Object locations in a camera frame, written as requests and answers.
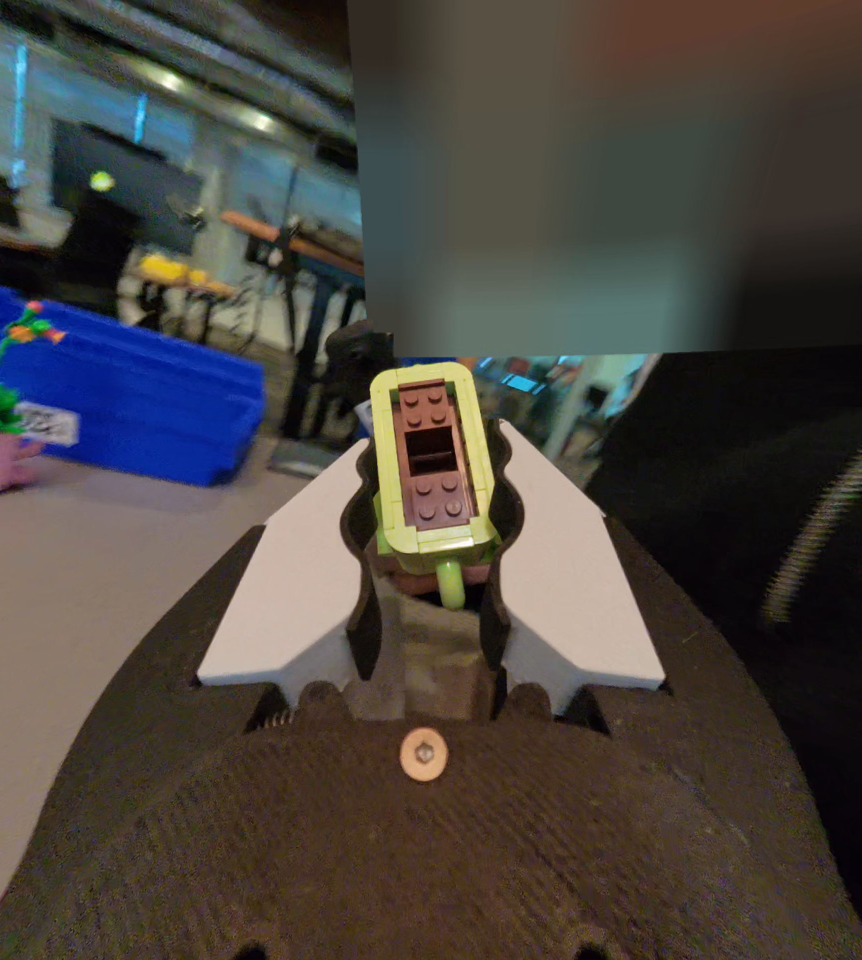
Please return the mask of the blue storage bin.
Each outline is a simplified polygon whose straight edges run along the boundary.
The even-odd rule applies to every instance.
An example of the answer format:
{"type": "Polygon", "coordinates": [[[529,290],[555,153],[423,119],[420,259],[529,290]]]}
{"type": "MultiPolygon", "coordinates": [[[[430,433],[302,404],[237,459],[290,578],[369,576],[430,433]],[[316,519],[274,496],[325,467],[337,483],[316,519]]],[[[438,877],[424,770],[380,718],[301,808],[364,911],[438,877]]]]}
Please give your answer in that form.
{"type": "MultiPolygon", "coordinates": [[[[0,339],[24,303],[0,288],[0,339]]],[[[66,332],[58,344],[17,345],[0,381],[44,452],[89,466],[209,487],[233,476],[265,411],[250,361],[44,302],[66,332]]]]}

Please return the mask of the wooden-top standing desk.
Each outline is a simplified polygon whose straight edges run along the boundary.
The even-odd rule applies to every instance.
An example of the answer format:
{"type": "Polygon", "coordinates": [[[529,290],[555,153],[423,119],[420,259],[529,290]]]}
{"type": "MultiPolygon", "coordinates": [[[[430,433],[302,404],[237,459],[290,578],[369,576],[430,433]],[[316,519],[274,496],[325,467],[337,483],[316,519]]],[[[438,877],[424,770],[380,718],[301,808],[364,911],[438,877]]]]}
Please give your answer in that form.
{"type": "Polygon", "coordinates": [[[264,245],[269,251],[280,252],[285,278],[285,313],[288,319],[294,318],[293,282],[296,276],[305,271],[315,279],[304,338],[301,345],[294,348],[292,388],[280,424],[281,436],[289,441],[297,441],[301,438],[304,415],[312,390],[319,382],[316,373],[317,355],[322,345],[330,304],[338,294],[344,294],[340,328],[346,327],[354,308],[365,300],[363,261],[322,245],[316,239],[304,235],[298,228],[273,226],[238,211],[223,211],[221,221],[245,234],[249,246],[253,249],[264,245]]]}

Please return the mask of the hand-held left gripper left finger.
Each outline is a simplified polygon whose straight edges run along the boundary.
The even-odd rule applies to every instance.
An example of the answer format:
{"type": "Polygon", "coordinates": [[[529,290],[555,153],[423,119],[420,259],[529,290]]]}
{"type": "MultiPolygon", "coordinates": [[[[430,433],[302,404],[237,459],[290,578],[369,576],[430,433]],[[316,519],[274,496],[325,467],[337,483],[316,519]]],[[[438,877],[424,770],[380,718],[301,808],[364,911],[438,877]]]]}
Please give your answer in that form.
{"type": "Polygon", "coordinates": [[[371,679],[380,607],[363,548],[342,529],[371,450],[357,441],[268,518],[197,667],[203,687],[270,683],[294,702],[314,682],[343,690],[371,679]]]}

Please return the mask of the black monitor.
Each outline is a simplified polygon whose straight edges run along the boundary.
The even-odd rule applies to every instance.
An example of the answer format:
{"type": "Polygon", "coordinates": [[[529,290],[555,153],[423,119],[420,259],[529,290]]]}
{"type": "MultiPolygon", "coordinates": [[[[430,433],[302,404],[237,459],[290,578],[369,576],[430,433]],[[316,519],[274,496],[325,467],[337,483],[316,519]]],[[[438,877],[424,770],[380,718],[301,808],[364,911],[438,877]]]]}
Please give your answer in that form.
{"type": "Polygon", "coordinates": [[[146,247],[189,256],[202,228],[203,178],[100,127],[54,119],[51,197],[75,211],[91,190],[138,217],[146,247]]]}

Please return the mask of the lime green brick pot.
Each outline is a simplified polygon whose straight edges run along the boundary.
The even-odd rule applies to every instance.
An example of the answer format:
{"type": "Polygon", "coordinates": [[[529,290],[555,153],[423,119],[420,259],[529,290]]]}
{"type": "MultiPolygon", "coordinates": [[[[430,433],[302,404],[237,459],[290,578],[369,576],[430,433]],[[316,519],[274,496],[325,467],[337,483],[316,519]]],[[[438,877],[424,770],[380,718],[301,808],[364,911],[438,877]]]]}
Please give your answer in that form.
{"type": "Polygon", "coordinates": [[[465,570],[489,564],[494,472],[472,372],[457,361],[380,372],[369,388],[379,557],[465,605],[465,570]]]}

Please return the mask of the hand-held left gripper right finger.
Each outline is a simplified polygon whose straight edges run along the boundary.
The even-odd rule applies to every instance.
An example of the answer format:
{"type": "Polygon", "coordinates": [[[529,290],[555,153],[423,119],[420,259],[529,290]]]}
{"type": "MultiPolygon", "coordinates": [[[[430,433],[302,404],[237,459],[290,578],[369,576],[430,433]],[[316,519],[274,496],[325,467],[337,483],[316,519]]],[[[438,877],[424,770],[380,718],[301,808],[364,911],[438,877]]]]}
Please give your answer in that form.
{"type": "Polygon", "coordinates": [[[590,688],[659,690],[665,668],[601,510],[507,421],[485,437],[501,540],[480,609],[488,669],[508,692],[543,690],[553,714],[590,688]]]}

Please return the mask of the person's right hand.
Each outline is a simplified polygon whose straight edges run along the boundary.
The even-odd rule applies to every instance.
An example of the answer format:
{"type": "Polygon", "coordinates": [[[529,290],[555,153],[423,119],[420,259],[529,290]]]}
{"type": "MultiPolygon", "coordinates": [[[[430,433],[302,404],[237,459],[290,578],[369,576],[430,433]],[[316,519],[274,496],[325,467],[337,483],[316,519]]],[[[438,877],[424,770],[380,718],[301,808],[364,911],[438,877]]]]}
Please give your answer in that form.
{"type": "MultiPolygon", "coordinates": [[[[374,569],[389,578],[401,594],[424,596],[439,594],[437,574],[412,574],[405,571],[397,559],[378,556],[372,561],[374,569]]],[[[465,588],[483,585],[489,576],[490,564],[468,565],[461,568],[465,588]]]]}

